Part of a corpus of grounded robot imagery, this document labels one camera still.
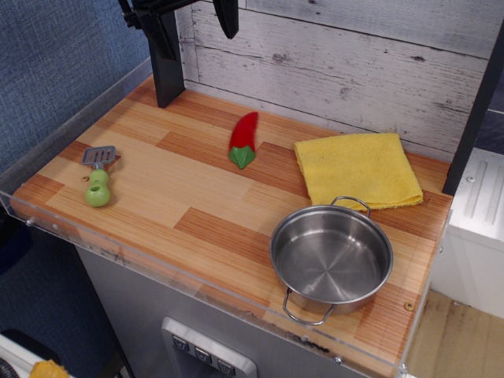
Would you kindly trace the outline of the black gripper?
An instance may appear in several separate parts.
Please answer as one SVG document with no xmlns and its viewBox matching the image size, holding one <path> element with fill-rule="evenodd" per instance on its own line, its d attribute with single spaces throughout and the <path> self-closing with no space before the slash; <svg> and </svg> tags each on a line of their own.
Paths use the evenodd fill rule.
<svg viewBox="0 0 504 378">
<path fill-rule="evenodd" d="M 122 16 L 129 27 L 142 29 L 149 42 L 163 59 L 176 61 L 169 34 L 161 20 L 163 1 L 118 1 Z M 237 0 L 213 0 L 217 18 L 228 39 L 239 31 L 239 4 Z"/>
</svg>

